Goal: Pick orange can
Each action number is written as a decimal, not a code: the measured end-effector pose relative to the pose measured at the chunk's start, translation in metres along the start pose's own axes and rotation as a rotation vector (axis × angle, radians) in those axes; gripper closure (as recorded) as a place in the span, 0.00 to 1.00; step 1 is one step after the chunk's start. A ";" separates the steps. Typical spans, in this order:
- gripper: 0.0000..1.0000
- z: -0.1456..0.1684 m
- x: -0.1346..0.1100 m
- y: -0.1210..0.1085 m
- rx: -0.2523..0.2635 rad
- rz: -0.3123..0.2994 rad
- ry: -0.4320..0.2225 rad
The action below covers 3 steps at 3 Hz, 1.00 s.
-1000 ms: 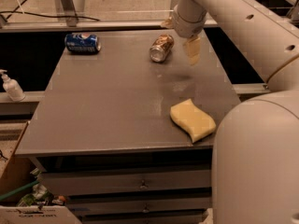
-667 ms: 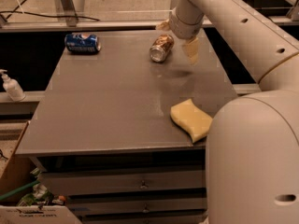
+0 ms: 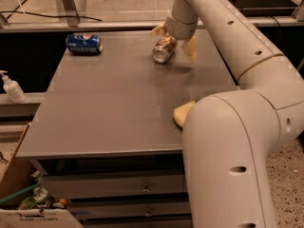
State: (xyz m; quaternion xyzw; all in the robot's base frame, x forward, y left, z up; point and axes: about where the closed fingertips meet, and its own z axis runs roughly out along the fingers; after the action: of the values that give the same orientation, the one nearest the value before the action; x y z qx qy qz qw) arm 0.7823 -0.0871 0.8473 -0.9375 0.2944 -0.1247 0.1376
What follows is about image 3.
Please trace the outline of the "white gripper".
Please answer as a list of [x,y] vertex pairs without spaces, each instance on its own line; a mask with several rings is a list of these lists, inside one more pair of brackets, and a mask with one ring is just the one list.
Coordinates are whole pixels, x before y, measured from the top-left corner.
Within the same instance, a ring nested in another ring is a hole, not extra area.
[[197,60],[197,38],[194,35],[197,28],[197,21],[185,24],[178,21],[172,15],[168,15],[165,23],[160,23],[150,32],[150,36],[164,36],[167,32],[177,40],[184,40],[181,48],[191,63]]

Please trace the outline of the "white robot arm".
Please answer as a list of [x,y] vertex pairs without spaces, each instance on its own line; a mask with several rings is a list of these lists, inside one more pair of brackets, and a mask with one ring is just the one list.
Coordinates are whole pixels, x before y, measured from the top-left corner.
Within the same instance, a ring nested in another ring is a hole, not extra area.
[[239,88],[197,101],[182,127],[193,227],[276,228],[266,158],[303,130],[303,79],[228,0],[174,0],[153,31],[189,40],[198,23]]

